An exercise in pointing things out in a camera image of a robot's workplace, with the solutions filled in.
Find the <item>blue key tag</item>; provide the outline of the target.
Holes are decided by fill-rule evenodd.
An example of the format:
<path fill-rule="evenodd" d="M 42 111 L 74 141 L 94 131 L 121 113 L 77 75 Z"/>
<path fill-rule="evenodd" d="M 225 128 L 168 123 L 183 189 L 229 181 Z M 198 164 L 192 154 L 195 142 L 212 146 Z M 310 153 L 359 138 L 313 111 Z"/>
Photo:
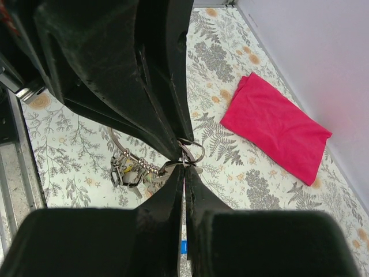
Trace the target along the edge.
<path fill-rule="evenodd" d="M 180 253 L 187 254 L 187 241 L 186 240 L 181 241 Z"/>

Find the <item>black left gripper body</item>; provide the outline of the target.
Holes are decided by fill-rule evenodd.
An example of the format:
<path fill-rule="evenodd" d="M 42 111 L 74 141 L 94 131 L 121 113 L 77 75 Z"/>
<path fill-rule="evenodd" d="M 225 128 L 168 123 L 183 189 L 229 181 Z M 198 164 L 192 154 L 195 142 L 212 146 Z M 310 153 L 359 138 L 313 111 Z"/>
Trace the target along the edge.
<path fill-rule="evenodd" d="M 35 13 L 49 1 L 1 1 L 1 84 L 25 103 L 52 87 Z"/>

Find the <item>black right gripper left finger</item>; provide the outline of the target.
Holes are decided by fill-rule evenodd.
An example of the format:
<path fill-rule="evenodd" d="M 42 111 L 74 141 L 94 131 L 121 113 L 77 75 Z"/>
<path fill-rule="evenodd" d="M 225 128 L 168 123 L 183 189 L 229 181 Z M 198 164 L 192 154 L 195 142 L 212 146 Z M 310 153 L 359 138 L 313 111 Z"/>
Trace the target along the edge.
<path fill-rule="evenodd" d="M 178 276 L 185 168 L 135 209 L 44 208 L 21 224 L 2 276 Z"/>

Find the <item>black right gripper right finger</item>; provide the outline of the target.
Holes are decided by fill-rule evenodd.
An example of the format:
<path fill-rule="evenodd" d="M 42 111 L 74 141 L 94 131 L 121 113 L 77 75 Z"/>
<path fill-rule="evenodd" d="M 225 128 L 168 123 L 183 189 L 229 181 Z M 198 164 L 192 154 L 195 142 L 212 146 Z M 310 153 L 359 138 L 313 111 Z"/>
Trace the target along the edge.
<path fill-rule="evenodd" d="M 184 171 L 193 276 L 359 276 L 343 232 L 321 211 L 234 210 Z"/>

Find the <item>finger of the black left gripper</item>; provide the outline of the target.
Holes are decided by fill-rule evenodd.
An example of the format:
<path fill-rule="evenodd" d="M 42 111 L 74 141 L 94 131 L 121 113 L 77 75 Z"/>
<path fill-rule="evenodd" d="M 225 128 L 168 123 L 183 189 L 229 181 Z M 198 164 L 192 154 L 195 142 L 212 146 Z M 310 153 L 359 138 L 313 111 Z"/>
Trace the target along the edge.
<path fill-rule="evenodd" d="M 169 160 L 180 148 L 135 38 L 138 1 L 42 1 L 35 23 L 51 89 L 75 113 L 134 136 Z"/>
<path fill-rule="evenodd" d="M 135 39 L 145 49 L 150 81 L 177 138 L 194 139 L 187 101 L 187 33 L 192 1 L 139 1 Z"/>

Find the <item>yellow key tag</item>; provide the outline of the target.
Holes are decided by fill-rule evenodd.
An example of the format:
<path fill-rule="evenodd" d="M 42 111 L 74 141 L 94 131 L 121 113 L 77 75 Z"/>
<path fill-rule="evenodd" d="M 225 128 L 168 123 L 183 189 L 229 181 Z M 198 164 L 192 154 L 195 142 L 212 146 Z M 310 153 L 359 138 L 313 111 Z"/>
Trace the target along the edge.
<path fill-rule="evenodd" d="M 132 171 L 132 168 L 133 168 L 133 164 L 124 165 L 123 166 L 123 172 L 126 174 L 129 171 Z"/>

